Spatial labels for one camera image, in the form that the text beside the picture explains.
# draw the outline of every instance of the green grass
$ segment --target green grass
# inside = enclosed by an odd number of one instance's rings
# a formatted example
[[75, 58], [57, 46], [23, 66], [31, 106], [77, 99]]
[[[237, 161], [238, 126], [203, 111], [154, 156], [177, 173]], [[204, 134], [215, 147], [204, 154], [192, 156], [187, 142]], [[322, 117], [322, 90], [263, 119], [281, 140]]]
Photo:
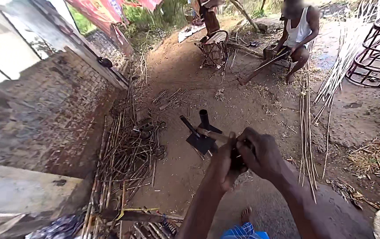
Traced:
[[82, 15], [78, 10], [72, 7], [69, 3], [67, 3], [69, 11], [71, 12], [72, 18], [77, 25], [78, 30], [82, 35], [87, 35], [92, 30], [95, 30], [97, 27], [92, 24], [84, 15]]
[[151, 48], [172, 30], [187, 24], [182, 8], [185, 5], [187, 0], [164, 0], [153, 13], [145, 8], [123, 5], [124, 14], [130, 24], [126, 29], [118, 27], [137, 51]]

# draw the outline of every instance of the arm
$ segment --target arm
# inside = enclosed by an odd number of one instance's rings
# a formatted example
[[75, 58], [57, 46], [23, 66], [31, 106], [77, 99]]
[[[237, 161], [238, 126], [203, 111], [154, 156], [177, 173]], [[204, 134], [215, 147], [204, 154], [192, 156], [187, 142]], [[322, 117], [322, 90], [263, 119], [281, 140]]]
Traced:
[[317, 7], [310, 6], [308, 8], [307, 16], [308, 24], [312, 32], [310, 35], [305, 37], [304, 40], [299, 42], [299, 44], [294, 47], [295, 49], [298, 49], [299, 47], [312, 41], [318, 35], [318, 31], [320, 30], [320, 10]]
[[284, 42], [287, 40], [287, 37], [289, 34], [287, 33], [286, 30], [287, 26], [287, 19], [284, 19], [284, 29], [283, 29], [283, 35], [281, 36], [280, 40], [278, 40], [277, 46], [275, 47], [274, 51], [277, 53], [280, 48], [283, 46]]
[[247, 171], [247, 167], [243, 164], [231, 168], [231, 149], [235, 144], [235, 133], [230, 133], [228, 143], [221, 146], [213, 155], [176, 239], [207, 237], [222, 196], [233, 187], [237, 177]]
[[[237, 149], [245, 164], [258, 176], [272, 182], [283, 195], [301, 237], [331, 239], [331, 230], [325, 223], [327, 215], [322, 214], [310, 195], [297, 183], [287, 162], [282, 159], [274, 138], [246, 128], [237, 140]], [[254, 146], [255, 153], [246, 146], [247, 142]], [[342, 238], [338, 233], [333, 232], [334, 238]]]

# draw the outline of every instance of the white tank top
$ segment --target white tank top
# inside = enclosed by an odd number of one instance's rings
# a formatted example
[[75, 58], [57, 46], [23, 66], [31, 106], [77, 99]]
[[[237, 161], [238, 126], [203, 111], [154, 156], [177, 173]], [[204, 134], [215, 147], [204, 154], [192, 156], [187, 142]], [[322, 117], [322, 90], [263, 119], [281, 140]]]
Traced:
[[289, 36], [287, 40], [284, 42], [284, 46], [294, 47], [299, 42], [303, 41], [308, 35], [311, 34], [311, 28], [309, 27], [308, 22], [306, 21], [306, 12], [308, 11], [308, 7], [304, 8], [302, 11], [302, 16], [300, 17], [299, 24], [296, 28], [292, 28], [290, 24], [291, 20], [287, 21], [286, 30]]

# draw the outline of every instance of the tree trunk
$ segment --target tree trunk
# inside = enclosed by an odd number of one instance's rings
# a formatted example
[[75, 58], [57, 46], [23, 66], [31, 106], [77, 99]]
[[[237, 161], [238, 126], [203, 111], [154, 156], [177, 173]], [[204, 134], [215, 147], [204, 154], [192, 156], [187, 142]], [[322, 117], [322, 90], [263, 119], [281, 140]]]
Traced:
[[238, 0], [230, 0], [236, 6], [236, 8], [246, 17], [249, 23], [255, 28], [255, 31], [260, 32], [258, 26], [252, 21], [248, 13], [243, 9], [243, 6], [240, 4]]
[[264, 9], [265, 1], [266, 1], [266, 0], [262, 0], [261, 12], [262, 12], [262, 10]]

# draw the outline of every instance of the wet ground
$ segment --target wet ground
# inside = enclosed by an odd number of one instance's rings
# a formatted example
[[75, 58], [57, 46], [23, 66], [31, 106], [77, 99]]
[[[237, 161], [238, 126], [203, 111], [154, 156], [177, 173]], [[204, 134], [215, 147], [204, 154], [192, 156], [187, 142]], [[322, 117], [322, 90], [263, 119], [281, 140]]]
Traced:
[[[233, 25], [236, 19], [228, 19], [225, 25]], [[324, 24], [313, 51], [313, 64], [320, 66], [315, 77], [316, 88], [331, 68], [337, 54], [339, 31], [336, 23]], [[185, 141], [188, 129], [179, 120], [184, 115], [196, 125], [200, 122], [198, 111], [209, 112], [213, 126], [225, 133], [241, 133], [250, 126], [260, 133], [272, 134], [280, 147], [283, 158], [297, 162], [300, 158], [299, 131], [299, 86], [284, 83], [284, 68], [271, 66], [255, 77], [246, 86], [237, 84], [237, 76], [244, 76], [259, 65], [259, 59], [237, 53], [233, 68], [230, 61], [225, 76], [222, 71], [203, 68], [203, 55], [189, 39], [201, 38], [202, 30], [182, 43], [177, 43], [177, 34], [172, 35], [148, 57], [148, 82], [140, 88], [140, 105], [148, 105], [152, 114], [167, 123], [162, 134], [162, 143], [167, 146], [167, 157], [156, 166], [154, 187], [142, 187], [134, 196], [131, 206], [161, 208], [162, 212], [185, 215], [197, 187], [209, 163], [209, 156], [201, 159]], [[345, 170], [343, 157], [346, 147], [359, 146], [380, 134], [380, 90], [365, 89], [347, 82], [343, 91], [336, 94], [331, 118], [331, 164], [326, 170], [327, 179], [346, 180], [360, 190], [368, 199], [380, 202], [380, 194], [366, 185], [380, 185], [380, 179], [358, 179], [351, 171]], [[178, 89], [185, 89], [182, 101], [160, 111], [162, 104], [152, 104], [160, 92], [168, 90], [169, 95]], [[222, 100], [215, 93], [224, 88]], [[325, 112], [317, 127], [313, 127], [313, 142], [318, 170], [322, 171], [325, 156]], [[363, 214], [346, 203], [331, 187], [320, 185], [317, 192], [319, 204], [330, 215], [329, 222], [337, 230], [346, 232], [348, 238], [372, 238], [371, 217], [375, 210], [364, 206]], [[220, 203], [209, 238], [218, 238], [220, 233], [237, 223], [240, 212], [248, 205], [254, 209], [253, 223], [257, 230], [267, 231], [272, 238], [299, 238], [287, 204], [269, 182], [250, 172], [238, 179], [235, 190], [225, 195]]]

